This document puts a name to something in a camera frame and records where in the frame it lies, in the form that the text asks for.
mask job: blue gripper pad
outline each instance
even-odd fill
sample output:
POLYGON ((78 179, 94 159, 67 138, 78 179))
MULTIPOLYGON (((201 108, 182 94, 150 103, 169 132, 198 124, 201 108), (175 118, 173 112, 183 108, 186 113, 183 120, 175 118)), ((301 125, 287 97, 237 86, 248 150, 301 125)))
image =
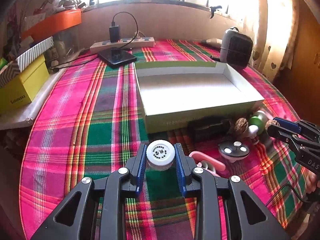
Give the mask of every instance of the blue gripper pad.
POLYGON ((295 122, 291 122, 291 121, 288 121, 286 119, 282 119, 282 118, 279 118, 279 117, 275 117, 273 120, 277 121, 279 123, 279 125, 283 128, 286 128, 292 132, 295 132, 295 133, 301 133, 301 129, 299 128, 298 124, 296 124, 295 122))
POLYGON ((176 172, 177 172, 179 190, 182 196, 185 197, 187 194, 186 179, 185 179, 181 159, 180 159, 179 152, 176 145, 174 145, 174 150, 175 150, 175 157, 176 157, 176 172))
POLYGON ((138 176, 137 176, 137 189, 136 195, 139 196, 143 186, 144 174, 146 171, 147 164, 147 146, 145 145, 143 148, 142 158, 139 165, 138 176))

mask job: power adapter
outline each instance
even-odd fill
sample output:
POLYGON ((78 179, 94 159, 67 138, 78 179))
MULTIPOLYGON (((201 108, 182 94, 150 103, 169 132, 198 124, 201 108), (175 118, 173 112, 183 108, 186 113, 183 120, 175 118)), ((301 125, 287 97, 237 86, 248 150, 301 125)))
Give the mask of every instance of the power adapter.
POLYGON ((120 40, 120 27, 115 25, 116 23, 112 21, 111 27, 109 27, 110 42, 118 42, 120 40))

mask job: striped box lid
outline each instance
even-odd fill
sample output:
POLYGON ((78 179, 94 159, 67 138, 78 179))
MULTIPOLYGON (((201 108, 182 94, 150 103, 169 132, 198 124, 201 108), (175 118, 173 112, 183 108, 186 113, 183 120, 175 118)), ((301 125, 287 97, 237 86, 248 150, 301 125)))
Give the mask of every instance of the striped box lid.
POLYGON ((0 70, 0 88, 19 75, 31 62, 53 46, 53 38, 49 37, 17 57, 0 70))

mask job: power strip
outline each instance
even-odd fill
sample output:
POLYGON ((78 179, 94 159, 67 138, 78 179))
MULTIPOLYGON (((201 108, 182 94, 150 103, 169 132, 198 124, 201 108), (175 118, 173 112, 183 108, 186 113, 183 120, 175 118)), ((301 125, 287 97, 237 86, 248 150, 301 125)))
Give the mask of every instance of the power strip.
MULTIPOLYGON (((101 41, 96 42, 90 47, 91 53, 98 53, 104 49, 110 48, 119 48, 124 44, 131 41, 131 38, 121 39, 118 42, 110 42, 110 41, 101 41)), ((133 40, 126 48, 141 48, 141 47, 154 47, 155 46, 155 39, 153 37, 141 37, 138 39, 133 40)))

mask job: open box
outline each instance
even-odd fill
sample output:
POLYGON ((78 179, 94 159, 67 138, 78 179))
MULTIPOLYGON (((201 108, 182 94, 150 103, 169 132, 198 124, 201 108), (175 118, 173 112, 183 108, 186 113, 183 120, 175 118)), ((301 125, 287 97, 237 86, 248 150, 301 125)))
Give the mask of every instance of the open box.
POLYGON ((135 74, 147 133, 186 127, 205 116, 253 112, 264 99, 221 62, 136 62, 135 74))

